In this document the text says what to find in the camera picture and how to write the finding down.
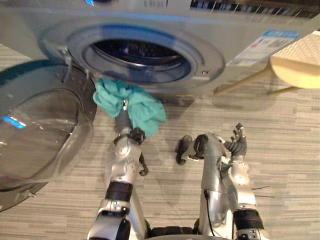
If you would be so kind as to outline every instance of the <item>floor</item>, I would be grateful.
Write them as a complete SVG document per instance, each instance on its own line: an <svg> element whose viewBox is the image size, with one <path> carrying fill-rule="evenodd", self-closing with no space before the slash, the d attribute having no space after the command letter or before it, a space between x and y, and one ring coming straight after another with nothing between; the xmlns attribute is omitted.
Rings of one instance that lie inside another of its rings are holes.
<svg viewBox="0 0 320 240"><path fill-rule="evenodd" d="M26 61L0 45L0 70ZM179 138L207 131L227 138L242 122L252 187L269 186L255 194L272 239L320 239L320 91L265 95L284 86L267 78L219 97L164 101L168 121L142 144L149 174L139 176L135 186L152 227L191 227L199 215L203 163L176 164ZM88 152L66 176L0 213L1 240L86 239L105 194L107 148L117 135L113 119L100 108L94 130Z"/></svg>

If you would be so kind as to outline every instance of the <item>towel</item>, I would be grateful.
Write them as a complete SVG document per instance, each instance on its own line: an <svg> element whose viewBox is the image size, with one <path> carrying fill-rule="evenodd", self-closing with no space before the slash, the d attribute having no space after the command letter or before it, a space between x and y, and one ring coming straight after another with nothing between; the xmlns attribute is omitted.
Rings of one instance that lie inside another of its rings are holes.
<svg viewBox="0 0 320 240"><path fill-rule="evenodd" d="M110 117L115 118L128 100L128 115L133 128L140 128L146 137L158 131L158 122L167 121L166 112L160 100L154 98L141 87L129 85L122 80L100 78L95 83L94 102Z"/></svg>

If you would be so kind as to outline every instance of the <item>label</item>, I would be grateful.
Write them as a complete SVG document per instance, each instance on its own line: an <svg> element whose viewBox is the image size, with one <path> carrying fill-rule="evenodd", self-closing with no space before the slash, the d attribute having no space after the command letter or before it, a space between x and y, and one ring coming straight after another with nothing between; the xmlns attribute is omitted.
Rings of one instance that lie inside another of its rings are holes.
<svg viewBox="0 0 320 240"><path fill-rule="evenodd" d="M299 37L297 31L268 30L256 41L238 54L227 66L251 66L273 55L282 47Z"/></svg>
<svg viewBox="0 0 320 240"><path fill-rule="evenodd" d="M168 7L168 0L144 0L143 6L148 9L166 9Z"/></svg>

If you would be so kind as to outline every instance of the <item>chair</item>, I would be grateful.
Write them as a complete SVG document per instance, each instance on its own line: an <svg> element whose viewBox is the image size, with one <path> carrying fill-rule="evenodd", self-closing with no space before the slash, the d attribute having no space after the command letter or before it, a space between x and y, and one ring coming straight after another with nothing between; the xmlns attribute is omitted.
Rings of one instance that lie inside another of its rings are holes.
<svg viewBox="0 0 320 240"><path fill-rule="evenodd" d="M263 70L215 91L214 96L230 92L272 75L291 86L271 91L268 95L277 95L304 88L320 89L320 31L314 31L277 52L269 58Z"/></svg>

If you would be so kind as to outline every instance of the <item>washing machine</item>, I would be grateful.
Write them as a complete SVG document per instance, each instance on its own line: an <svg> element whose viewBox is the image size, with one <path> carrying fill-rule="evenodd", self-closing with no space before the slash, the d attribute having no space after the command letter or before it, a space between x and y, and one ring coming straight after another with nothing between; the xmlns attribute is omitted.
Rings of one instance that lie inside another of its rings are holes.
<svg viewBox="0 0 320 240"><path fill-rule="evenodd" d="M75 165L94 81L202 95L319 28L318 0L0 0L0 211Z"/></svg>

